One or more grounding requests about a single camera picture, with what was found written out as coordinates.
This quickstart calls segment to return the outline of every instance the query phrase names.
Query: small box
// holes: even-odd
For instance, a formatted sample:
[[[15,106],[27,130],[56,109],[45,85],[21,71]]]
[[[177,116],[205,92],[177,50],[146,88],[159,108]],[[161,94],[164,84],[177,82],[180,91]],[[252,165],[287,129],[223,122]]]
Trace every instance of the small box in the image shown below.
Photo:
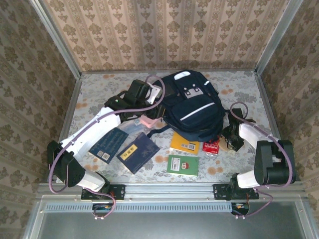
[[[214,143],[203,143],[203,151],[206,153],[218,154],[219,152],[219,141]]]

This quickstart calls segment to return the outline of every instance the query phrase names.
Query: green book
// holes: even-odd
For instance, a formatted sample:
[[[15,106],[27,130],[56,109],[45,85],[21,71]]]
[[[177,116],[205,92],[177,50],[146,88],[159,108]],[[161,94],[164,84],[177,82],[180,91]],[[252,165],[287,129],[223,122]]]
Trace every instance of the green book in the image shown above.
[[[198,176],[198,157],[169,155],[167,172]]]

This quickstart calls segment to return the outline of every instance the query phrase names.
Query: floral tablecloth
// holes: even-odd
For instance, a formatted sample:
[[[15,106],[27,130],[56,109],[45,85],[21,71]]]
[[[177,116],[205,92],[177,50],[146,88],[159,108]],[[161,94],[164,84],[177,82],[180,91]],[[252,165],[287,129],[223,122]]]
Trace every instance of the floral tablecloth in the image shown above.
[[[157,73],[163,77],[170,73]],[[233,102],[243,101],[249,107],[248,118],[254,119],[258,125],[270,132],[269,122],[260,97],[255,76],[252,71],[238,72],[202,72],[219,92],[223,106],[228,109]],[[134,79],[144,80],[148,73],[119,73],[119,74],[84,74],[81,92],[74,112],[70,134],[79,130],[104,105],[111,96],[127,90]],[[158,122],[156,128],[161,128],[164,122]],[[148,133],[144,125],[132,128],[133,132],[119,149],[119,152],[132,142],[140,132]],[[218,155],[209,155],[200,150],[198,177],[169,174],[167,158],[169,154],[189,155],[169,148],[173,131],[171,129],[152,136],[152,140],[160,147],[160,151],[133,175],[115,156],[110,164],[87,153],[80,160],[86,169],[102,173],[113,183],[155,183],[155,182],[226,182],[234,173],[246,172],[253,169],[255,150],[248,143],[238,151],[225,152],[219,150]]]

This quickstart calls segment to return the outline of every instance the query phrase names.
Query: vent grille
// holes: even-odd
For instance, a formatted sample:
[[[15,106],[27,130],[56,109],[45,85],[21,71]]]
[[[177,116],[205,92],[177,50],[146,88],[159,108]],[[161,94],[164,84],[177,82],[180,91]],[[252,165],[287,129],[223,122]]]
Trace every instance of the vent grille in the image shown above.
[[[92,212],[92,203],[48,203],[46,213]],[[118,213],[231,212],[231,203],[118,203]]]
[[[92,203],[48,203],[46,213],[92,212]]]

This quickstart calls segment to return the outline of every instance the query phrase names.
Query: beige wallpaper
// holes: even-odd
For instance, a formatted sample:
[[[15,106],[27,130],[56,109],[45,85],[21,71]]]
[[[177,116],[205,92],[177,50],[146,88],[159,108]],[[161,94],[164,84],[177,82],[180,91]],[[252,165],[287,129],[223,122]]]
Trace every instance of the beige wallpaper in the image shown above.
[[[263,73],[319,224],[319,1],[304,0]]]
[[[0,0],[0,238],[23,234],[74,88],[27,0]]]
[[[81,71],[254,68],[288,0],[43,0]]]

